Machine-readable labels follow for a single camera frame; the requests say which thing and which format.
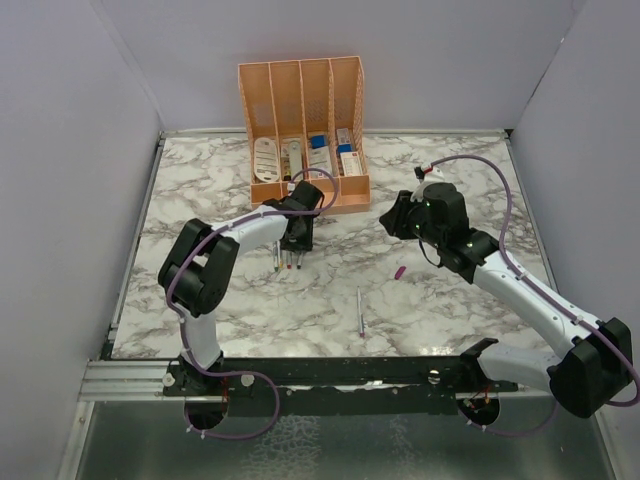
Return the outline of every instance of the pink object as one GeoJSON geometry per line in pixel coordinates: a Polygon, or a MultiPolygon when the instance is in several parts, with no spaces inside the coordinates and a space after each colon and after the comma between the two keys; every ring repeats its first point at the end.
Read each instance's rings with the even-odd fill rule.
{"type": "Polygon", "coordinates": [[[394,277],[394,278],[395,278],[396,280],[400,280],[400,277],[402,276],[402,274],[404,273],[404,271],[405,271],[406,269],[407,269],[407,267],[405,267],[404,265],[403,265],[402,267],[400,267],[400,268],[398,269],[398,271],[396,272],[396,275],[395,275],[395,277],[394,277]]]}

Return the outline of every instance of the marble tabletop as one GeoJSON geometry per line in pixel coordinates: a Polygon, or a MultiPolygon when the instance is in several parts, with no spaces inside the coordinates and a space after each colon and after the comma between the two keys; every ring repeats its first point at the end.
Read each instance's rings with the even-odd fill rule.
{"type": "MultiPolygon", "coordinates": [[[[548,281],[534,230],[504,139],[500,136],[366,136],[371,210],[320,217],[313,251],[300,270],[273,271],[270,245],[240,257],[216,310],[227,357],[325,357],[457,354],[484,337],[542,348],[544,341],[488,293],[422,257],[414,241],[389,237],[378,218],[401,189],[412,189],[414,166],[473,153],[497,163],[514,192],[507,245],[523,266],[548,281]],[[394,279],[400,266],[404,275],[394,279]],[[356,287],[363,293],[366,335],[358,335],[356,287]]],[[[443,166],[467,201],[471,225],[497,236],[506,199],[484,164],[443,166]]],[[[184,223],[211,223],[250,210],[245,138],[166,140],[130,273],[112,358],[170,358],[180,340],[157,272],[184,223]]],[[[428,253],[436,259],[434,251],[428,253]]]]}

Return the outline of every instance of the wooden organizer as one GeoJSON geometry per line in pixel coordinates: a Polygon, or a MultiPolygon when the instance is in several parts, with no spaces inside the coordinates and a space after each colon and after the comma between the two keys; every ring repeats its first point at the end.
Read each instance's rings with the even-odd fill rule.
{"type": "MultiPolygon", "coordinates": [[[[251,207],[270,198],[287,195],[287,181],[262,183],[254,174],[254,140],[269,137],[276,143],[280,171],[281,144],[288,138],[302,140],[302,164],[308,167],[309,138],[326,136],[331,155],[330,172],[338,181],[338,198],[328,213],[353,213],[369,210],[371,191],[367,162],[362,150],[362,103],[364,73],[360,57],[323,58],[238,66],[240,96],[244,106],[251,151],[251,207]],[[358,152],[362,175],[343,176],[337,155],[337,128],[348,128],[351,145],[358,152]]],[[[326,178],[305,179],[320,188],[325,202],[333,196],[326,178]]]]}

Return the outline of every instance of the wall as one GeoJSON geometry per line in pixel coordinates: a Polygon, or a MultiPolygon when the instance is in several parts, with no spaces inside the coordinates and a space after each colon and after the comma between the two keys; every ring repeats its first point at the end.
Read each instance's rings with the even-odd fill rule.
{"type": "Polygon", "coordinates": [[[244,126],[238,63],[352,54],[366,127],[513,128],[584,2],[92,1],[168,129],[244,126]]]}
{"type": "Polygon", "coordinates": [[[0,476],[55,477],[159,123],[84,0],[0,15],[0,476]]]}
{"type": "MultiPolygon", "coordinates": [[[[558,283],[640,345],[640,3],[590,0],[515,130],[516,162],[558,283]]],[[[630,398],[633,387],[625,392],[630,398]]],[[[635,462],[640,407],[615,412],[635,462]]]]}

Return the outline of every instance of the black cable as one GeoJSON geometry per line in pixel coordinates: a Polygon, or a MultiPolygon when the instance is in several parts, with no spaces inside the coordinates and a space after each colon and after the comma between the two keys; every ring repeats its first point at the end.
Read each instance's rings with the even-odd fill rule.
{"type": "Polygon", "coordinates": [[[420,246],[420,250],[422,250],[422,255],[424,255],[424,258],[426,258],[427,262],[429,262],[434,267],[437,267],[437,268],[441,268],[442,267],[442,260],[440,260],[440,265],[438,265],[435,262],[432,262],[431,260],[429,260],[429,257],[427,257],[427,252],[424,251],[424,245],[422,245],[422,240],[418,240],[418,245],[420,246]]]}

